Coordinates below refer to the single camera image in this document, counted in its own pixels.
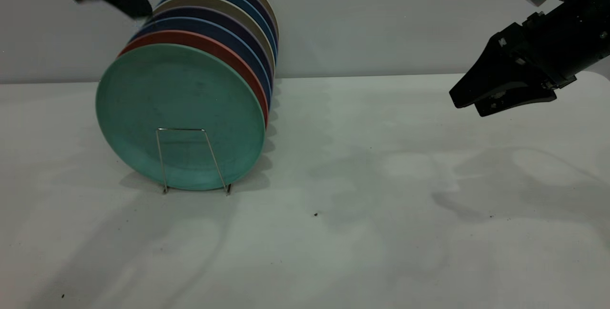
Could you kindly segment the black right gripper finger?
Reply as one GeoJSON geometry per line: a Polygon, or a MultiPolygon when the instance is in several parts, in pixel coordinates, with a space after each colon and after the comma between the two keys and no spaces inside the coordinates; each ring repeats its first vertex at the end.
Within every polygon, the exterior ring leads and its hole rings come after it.
{"type": "Polygon", "coordinates": [[[516,68],[501,55],[492,37],[475,64],[449,90],[449,96],[455,107],[465,108],[493,94],[521,87],[530,86],[519,82],[516,68]]]}
{"type": "Polygon", "coordinates": [[[557,99],[552,89],[521,87],[493,94],[476,102],[480,116],[495,115],[521,105],[548,103],[557,99]]]}

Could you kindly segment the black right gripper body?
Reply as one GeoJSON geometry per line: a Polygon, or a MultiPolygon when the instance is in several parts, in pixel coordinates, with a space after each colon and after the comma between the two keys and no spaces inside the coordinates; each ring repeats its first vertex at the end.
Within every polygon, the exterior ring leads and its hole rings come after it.
{"type": "Polygon", "coordinates": [[[543,13],[533,13],[523,24],[512,23],[494,35],[494,44],[516,68],[519,82],[541,89],[562,89],[577,78],[564,74],[562,62],[551,55],[555,47],[542,30],[547,18],[543,13]]]}

